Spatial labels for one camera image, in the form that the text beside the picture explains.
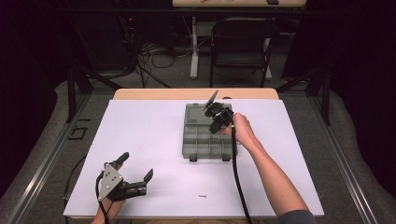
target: white table surface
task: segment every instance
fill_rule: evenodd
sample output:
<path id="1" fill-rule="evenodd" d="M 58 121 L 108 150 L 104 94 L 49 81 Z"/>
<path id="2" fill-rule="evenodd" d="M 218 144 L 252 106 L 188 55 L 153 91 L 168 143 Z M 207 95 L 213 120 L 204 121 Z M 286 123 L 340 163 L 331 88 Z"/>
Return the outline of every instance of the white table surface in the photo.
<path id="1" fill-rule="evenodd" d="M 106 110 L 64 210 L 68 217 L 94 217 L 95 179 L 104 162 L 122 153 L 130 158 L 120 173 L 139 182 L 154 169 L 148 194 L 128 199 L 119 217 L 244 217 L 231 161 L 183 159 L 182 139 L 187 100 L 112 100 Z M 304 157 L 280 100 L 226 100 L 250 120 L 268 153 L 289 176 L 315 216 L 324 215 Z M 274 217 L 255 164 L 238 145 L 238 173 L 252 217 Z"/>

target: person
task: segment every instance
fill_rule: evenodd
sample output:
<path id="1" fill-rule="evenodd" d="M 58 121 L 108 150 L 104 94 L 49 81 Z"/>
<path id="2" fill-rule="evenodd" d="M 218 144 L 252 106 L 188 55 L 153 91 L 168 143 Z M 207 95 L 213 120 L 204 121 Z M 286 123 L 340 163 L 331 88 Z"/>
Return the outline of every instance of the person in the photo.
<path id="1" fill-rule="evenodd" d="M 309 211 L 297 188 L 294 187 L 288 176 L 267 153 L 261 141 L 256 137 L 250 122 L 245 115 L 235 113 L 233 123 L 236 129 L 236 141 L 242 144 L 249 152 L 259 171 L 262 185 L 268 200 L 273 207 L 281 224 L 316 224 L 316 220 Z M 219 133 L 232 136 L 231 125 L 219 130 Z M 105 198 L 104 207 L 109 209 L 109 220 L 115 218 L 124 202 L 111 202 Z M 99 208 L 93 224 L 105 223 L 102 210 Z"/>

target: gray carpet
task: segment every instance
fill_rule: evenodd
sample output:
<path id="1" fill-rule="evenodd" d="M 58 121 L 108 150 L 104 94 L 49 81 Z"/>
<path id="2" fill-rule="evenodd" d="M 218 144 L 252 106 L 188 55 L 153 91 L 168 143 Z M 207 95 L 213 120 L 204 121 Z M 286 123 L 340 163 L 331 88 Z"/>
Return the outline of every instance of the gray carpet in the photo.
<path id="1" fill-rule="evenodd" d="M 279 76 L 282 72 L 289 45 L 290 39 L 287 38 L 278 42 L 270 64 L 274 78 L 271 81 L 267 81 L 265 87 L 273 88 L 283 83 Z M 151 64 L 150 69 L 153 74 L 173 88 L 208 87 L 209 59 L 207 54 L 205 54 L 205 49 L 201 53 L 198 78 L 195 80 L 190 79 L 190 57 L 175 58 L 173 63 L 171 63 L 173 59 L 169 56 L 156 55 L 154 57 L 156 65 L 170 66 L 167 68 L 156 68 Z M 255 86 L 256 80 L 260 79 L 260 75 L 248 75 L 243 80 L 222 78 L 224 76 L 219 75 L 217 77 L 215 87 Z M 113 80 L 125 88 L 142 87 L 141 77 L 137 73 Z M 151 77 L 147 81 L 148 88 L 163 87 Z M 37 198 L 32 203 L 32 207 L 27 209 L 26 217 L 23 219 L 24 223 L 65 223 L 62 213 L 64 210 L 63 197 L 67 177 L 75 164 L 89 150 L 106 110 L 108 100 L 112 98 L 114 93 L 107 86 L 96 80 L 92 80 L 92 85 L 95 87 L 95 91 L 91 96 L 85 97 L 78 94 L 80 101 L 88 99 L 88 103 L 80 109 L 81 113 L 78 115 L 75 126 L 69 127 L 70 132 L 68 132 L 66 140 L 61 146 L 62 153 L 57 158 L 53 169 L 45 180 L 44 186 L 42 186 Z M 291 92 L 280 94 L 280 98 L 285 102 L 290 114 L 293 128 L 326 214 L 324 217 L 318 217 L 318 223 L 364 223 L 359 209 L 351 197 L 346 181 L 339 170 L 339 166 L 337 166 L 331 141 L 321 126 L 320 118 L 315 113 L 312 99 L 306 98 L 301 93 L 303 87 L 304 83 L 299 84 Z M 58 104 L 46 130 L 38 140 L 36 147 L 24 167 L 22 167 L 19 175 L 0 201 L 0 223 L 7 223 L 23 193 L 28 188 L 30 181 L 34 178 L 41 162 L 59 143 L 57 140 L 64 131 L 64 122 L 67 119 L 68 111 L 65 83 L 60 85 L 56 91 L 58 93 Z M 335 94 L 332 94 L 331 98 L 331 122 L 337 141 L 359 180 L 364 194 L 367 196 L 377 223 L 396 223 L 396 213 L 394 212 L 396 211 L 396 202 L 394 198 L 378 186 L 370 169 L 362 161 L 356 145 L 353 123 L 344 109 L 343 102 Z M 69 138 L 78 138 L 84 130 L 86 132 L 82 140 L 69 140 Z M 77 168 L 72 177 L 70 190 L 72 190 L 77 180 L 80 167 Z M 90 223 L 89 220 L 69 219 L 69 221 L 70 223 Z M 266 219 L 265 223 L 276 223 L 276 220 Z"/>

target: black chair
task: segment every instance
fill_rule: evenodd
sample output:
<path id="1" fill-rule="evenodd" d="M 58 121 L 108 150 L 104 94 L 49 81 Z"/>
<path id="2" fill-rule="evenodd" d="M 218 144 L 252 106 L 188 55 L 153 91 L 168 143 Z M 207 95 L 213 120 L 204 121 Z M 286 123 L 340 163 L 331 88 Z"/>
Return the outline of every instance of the black chair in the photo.
<path id="1" fill-rule="evenodd" d="M 265 18 L 226 18 L 212 29 L 210 87 L 213 70 L 217 68 L 261 69 L 262 83 L 271 58 L 274 38 L 279 29 Z"/>

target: sleeve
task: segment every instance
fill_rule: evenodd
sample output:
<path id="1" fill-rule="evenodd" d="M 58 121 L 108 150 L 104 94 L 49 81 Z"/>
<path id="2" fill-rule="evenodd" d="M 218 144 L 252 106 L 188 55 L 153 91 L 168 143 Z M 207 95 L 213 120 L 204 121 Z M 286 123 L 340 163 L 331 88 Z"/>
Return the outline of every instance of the sleeve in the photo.
<path id="1" fill-rule="evenodd" d="M 307 210 L 295 210 L 283 214 L 278 218 L 281 224 L 317 224 L 314 215 Z"/>

